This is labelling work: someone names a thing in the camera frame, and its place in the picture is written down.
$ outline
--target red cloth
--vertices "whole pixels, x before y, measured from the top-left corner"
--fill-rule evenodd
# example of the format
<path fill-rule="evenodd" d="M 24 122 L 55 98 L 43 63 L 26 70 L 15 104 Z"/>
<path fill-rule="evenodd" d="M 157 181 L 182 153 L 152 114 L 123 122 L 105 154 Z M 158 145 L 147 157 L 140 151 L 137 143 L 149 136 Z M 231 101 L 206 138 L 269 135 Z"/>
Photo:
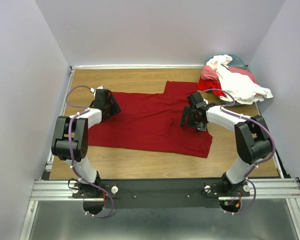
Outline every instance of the red cloth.
<path fill-rule="evenodd" d="M 230 72 L 232 72 L 232 73 L 239 73 L 242 75 L 247 75 L 252 80 L 252 82 L 254 82 L 255 84 L 258 84 L 255 76 L 251 72 L 246 71 L 241 68 L 234 67 L 234 66 L 229 66 L 228 68 L 229 68 Z M 203 66 L 201 76 L 200 76 L 200 79 L 199 79 L 199 82 L 197 85 L 197 89 L 200 91 L 204 91 L 207 89 L 222 89 L 220 82 L 219 82 L 218 75 L 215 73 L 215 71 L 210 66 L 207 66 L 207 65 Z M 213 93 L 214 93 L 214 95 L 219 96 L 219 97 L 226 96 L 226 94 L 224 94 L 222 91 L 215 90 L 215 91 L 213 91 Z"/>
<path fill-rule="evenodd" d="M 209 132 L 180 126 L 187 97 L 196 91 L 195 82 L 167 81 L 160 94 L 113 92 L 121 112 L 91 127 L 88 144 L 206 158 Z"/>

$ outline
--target wooden table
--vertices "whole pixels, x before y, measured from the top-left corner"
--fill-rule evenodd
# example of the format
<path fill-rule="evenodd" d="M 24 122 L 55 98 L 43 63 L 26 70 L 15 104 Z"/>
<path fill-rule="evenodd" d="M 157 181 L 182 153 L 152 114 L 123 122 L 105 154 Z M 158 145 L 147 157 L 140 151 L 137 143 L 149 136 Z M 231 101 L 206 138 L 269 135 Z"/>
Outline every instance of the wooden table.
<path fill-rule="evenodd" d="M 75 70 L 71 88 L 103 85 L 113 92 L 163 93 L 166 81 L 197 82 L 200 72 L 200 68 Z M 204 98 L 219 103 L 212 93 L 205 93 Z M 92 100 L 93 95 L 86 88 L 76 89 L 69 97 L 72 104 L 81 106 L 89 106 Z M 250 116 L 258 114 L 255 105 L 233 107 L 231 110 Z M 65 115 L 76 112 L 78 108 L 67 106 Z M 213 136 L 208 158 L 100 146 L 89 146 L 88 157 L 103 179 L 221 177 L 237 157 L 235 135 L 213 123 L 208 124 L 208 130 Z M 274 161 L 261 164 L 251 176 L 278 176 Z M 50 179 L 68 180 L 74 177 L 69 166 L 56 157 Z"/>

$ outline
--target white wall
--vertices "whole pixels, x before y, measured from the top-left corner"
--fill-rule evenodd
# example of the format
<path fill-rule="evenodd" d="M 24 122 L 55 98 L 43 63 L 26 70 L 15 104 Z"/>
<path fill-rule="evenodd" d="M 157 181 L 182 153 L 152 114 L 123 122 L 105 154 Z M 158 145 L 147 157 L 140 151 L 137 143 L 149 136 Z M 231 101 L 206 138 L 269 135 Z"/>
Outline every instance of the white wall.
<path fill-rule="evenodd" d="M 71 66 L 247 64 L 284 0 L 36 0 Z"/>
<path fill-rule="evenodd" d="M 300 177 L 300 0 L 285 2 L 249 69 L 273 92 L 260 110 L 284 167 Z"/>
<path fill-rule="evenodd" d="M 0 240 L 19 239 L 68 77 L 35 1 L 0 1 Z"/>

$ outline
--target white cloth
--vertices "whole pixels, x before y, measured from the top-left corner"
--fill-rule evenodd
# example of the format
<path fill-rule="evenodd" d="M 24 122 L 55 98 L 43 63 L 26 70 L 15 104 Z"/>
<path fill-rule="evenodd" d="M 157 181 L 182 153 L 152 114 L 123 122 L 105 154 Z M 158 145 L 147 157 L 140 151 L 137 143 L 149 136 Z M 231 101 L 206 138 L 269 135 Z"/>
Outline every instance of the white cloth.
<path fill-rule="evenodd" d="M 257 101 L 263 101 L 263 97 L 267 99 L 273 97 L 270 89 L 255 84 L 247 75 L 229 71 L 227 66 L 231 61 L 232 57 L 229 55 L 217 55 L 206 65 L 210 66 L 218 75 L 221 89 L 231 94 L 236 102 L 251 105 Z M 232 102 L 229 96 L 220 98 Z"/>

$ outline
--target red t-shirt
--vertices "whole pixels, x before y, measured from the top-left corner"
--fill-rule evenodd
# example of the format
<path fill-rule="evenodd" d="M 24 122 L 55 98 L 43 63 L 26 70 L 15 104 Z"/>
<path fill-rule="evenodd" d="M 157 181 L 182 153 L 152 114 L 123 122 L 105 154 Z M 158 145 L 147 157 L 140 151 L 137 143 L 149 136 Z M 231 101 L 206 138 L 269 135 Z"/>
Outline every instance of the red t-shirt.
<path fill-rule="evenodd" d="M 195 82 L 167 81 L 164 93 L 113 92 L 121 112 L 91 127 L 88 144 L 206 158 L 212 143 L 208 131 L 180 126 L 187 97 L 196 91 Z"/>

